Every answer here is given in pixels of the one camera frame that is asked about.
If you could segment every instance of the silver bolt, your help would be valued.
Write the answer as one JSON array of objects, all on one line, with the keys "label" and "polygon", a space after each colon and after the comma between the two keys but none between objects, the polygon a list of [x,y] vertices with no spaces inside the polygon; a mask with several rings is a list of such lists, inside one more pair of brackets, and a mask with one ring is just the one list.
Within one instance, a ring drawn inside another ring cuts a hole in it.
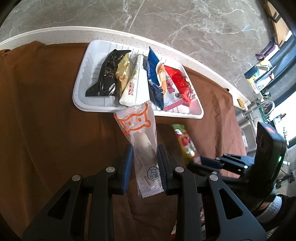
[{"label": "silver bolt", "polygon": [[212,175],[210,175],[210,179],[212,181],[217,181],[218,180],[218,177],[216,175],[212,174]]},{"label": "silver bolt", "polygon": [[107,167],[106,172],[114,172],[115,168],[114,167]]},{"label": "silver bolt", "polygon": [[79,175],[74,175],[74,176],[72,177],[72,181],[77,182],[77,181],[80,180],[80,178],[81,178],[81,176],[79,176]]},{"label": "silver bolt", "polygon": [[176,167],[175,171],[181,173],[181,172],[184,172],[184,168],[183,167]]}]

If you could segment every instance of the faucet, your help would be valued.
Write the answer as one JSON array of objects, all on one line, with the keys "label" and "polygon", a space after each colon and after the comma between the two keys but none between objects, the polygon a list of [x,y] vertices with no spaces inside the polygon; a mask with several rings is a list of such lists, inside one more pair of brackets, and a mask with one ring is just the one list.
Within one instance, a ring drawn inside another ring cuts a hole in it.
[{"label": "faucet", "polygon": [[265,114],[266,116],[268,116],[268,115],[274,110],[274,108],[275,108],[275,104],[274,104],[274,102],[273,102],[272,100],[266,100],[266,101],[263,101],[260,105],[258,105],[258,106],[254,107],[254,108],[252,108],[252,109],[249,109],[249,110],[245,111],[245,112],[243,113],[243,115],[244,115],[245,118],[246,118],[246,117],[247,117],[248,115],[250,115],[254,110],[259,109],[261,106],[263,106],[263,105],[265,105],[265,104],[267,104],[267,103],[272,104],[271,110],[270,110],[267,114]]}]

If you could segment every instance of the white plastic tray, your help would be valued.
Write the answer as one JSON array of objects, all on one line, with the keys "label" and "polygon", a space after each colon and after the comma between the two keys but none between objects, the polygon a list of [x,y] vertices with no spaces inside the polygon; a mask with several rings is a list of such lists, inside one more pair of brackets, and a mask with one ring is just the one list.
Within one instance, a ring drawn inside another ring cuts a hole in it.
[{"label": "white plastic tray", "polygon": [[[115,96],[85,96],[86,90],[98,81],[100,69],[107,54],[114,49],[131,50],[131,57],[138,54],[148,55],[148,50],[103,40],[92,41],[85,52],[74,86],[73,102],[78,109],[89,112],[117,112],[127,108],[119,104],[118,98]],[[157,56],[165,65],[182,71],[191,84],[185,69],[179,62],[161,55]],[[193,95],[190,107],[179,105],[169,111],[163,111],[152,103],[154,115],[201,119],[204,111],[193,86],[192,89]]]}]

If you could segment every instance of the snack package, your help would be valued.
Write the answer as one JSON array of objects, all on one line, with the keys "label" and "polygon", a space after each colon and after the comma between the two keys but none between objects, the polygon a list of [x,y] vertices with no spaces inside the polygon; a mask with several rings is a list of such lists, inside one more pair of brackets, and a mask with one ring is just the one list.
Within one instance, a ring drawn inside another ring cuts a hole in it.
[{"label": "snack package", "polygon": [[98,82],[93,84],[85,93],[85,96],[115,96],[117,89],[117,81],[115,73],[118,68],[118,64],[123,57],[129,53],[130,50],[116,50],[111,51],[105,58]]},{"label": "snack package", "polygon": [[189,137],[187,131],[185,130],[184,125],[181,124],[173,124],[172,125],[176,137],[178,139],[179,145],[181,147],[183,156],[188,160],[185,164],[189,164],[190,162],[194,162],[195,164],[201,164],[201,159],[198,151],[195,149],[195,146]]},{"label": "snack package", "polygon": [[183,98],[181,97],[177,87],[170,78],[170,76],[165,73],[166,84],[167,84],[167,94],[163,97],[164,108],[163,110],[168,111],[172,108],[177,107],[184,103]]},{"label": "snack package", "polygon": [[122,105],[132,106],[150,100],[147,73],[143,67],[144,55],[139,54],[136,59],[136,66],[131,79],[119,100]]},{"label": "snack package", "polygon": [[156,157],[157,136],[152,103],[147,101],[118,111],[114,118],[133,146],[139,197],[163,192]]},{"label": "snack package", "polygon": [[172,67],[165,65],[165,71],[171,77],[172,81],[176,85],[179,90],[183,100],[184,105],[190,106],[191,98],[192,98],[192,88],[187,79],[187,77],[178,69],[174,69]]},{"label": "snack package", "polygon": [[163,95],[166,91],[165,72],[161,62],[150,47],[146,63],[146,71],[151,93],[150,99],[163,110]]},{"label": "snack package", "polygon": [[130,60],[129,54],[127,53],[118,64],[115,78],[118,81],[118,97],[120,98],[124,91],[130,74]]}]

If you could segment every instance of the sink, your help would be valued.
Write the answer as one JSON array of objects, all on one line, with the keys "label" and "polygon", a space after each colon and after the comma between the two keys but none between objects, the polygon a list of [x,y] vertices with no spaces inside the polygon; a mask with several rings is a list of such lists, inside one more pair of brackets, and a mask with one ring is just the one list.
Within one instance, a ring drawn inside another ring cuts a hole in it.
[{"label": "sink", "polygon": [[247,149],[247,156],[255,156],[256,153],[256,135],[257,135],[257,127],[255,126],[252,117],[250,119],[247,119],[244,117],[242,114],[242,110],[234,107],[235,109],[235,114],[237,117],[237,122],[239,124],[240,129],[243,131],[245,135],[245,139],[248,144],[248,149]]}]

